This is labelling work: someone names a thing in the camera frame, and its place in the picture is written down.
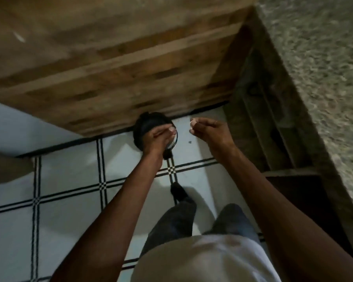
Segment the leg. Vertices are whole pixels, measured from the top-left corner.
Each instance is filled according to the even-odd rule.
[[[237,204],[226,205],[218,215],[212,229],[204,234],[241,235],[260,244],[254,227]]]
[[[149,233],[140,257],[156,246],[192,236],[195,213],[196,203],[190,197],[170,208]]]

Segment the granite countertop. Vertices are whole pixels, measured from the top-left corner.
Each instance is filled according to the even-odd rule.
[[[257,11],[353,202],[353,0],[260,0]]]

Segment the white shirt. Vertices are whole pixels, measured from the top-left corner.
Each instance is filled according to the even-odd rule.
[[[264,249],[239,235],[200,235],[155,247],[131,282],[281,282]]]

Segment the wood grain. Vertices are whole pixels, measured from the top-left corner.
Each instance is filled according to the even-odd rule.
[[[0,103],[93,136],[221,102],[254,2],[0,0]]]

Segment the white wall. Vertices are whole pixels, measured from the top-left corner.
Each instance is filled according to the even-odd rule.
[[[16,156],[82,136],[0,104],[0,153]]]

